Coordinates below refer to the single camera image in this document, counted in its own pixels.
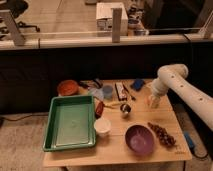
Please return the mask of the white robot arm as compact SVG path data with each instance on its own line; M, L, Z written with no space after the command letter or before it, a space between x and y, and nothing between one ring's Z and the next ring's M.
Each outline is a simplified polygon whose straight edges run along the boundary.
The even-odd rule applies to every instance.
M157 78L150 83L148 106L157 108L162 96L173 90L213 131L213 98L186 81L185 64L165 65L158 69Z

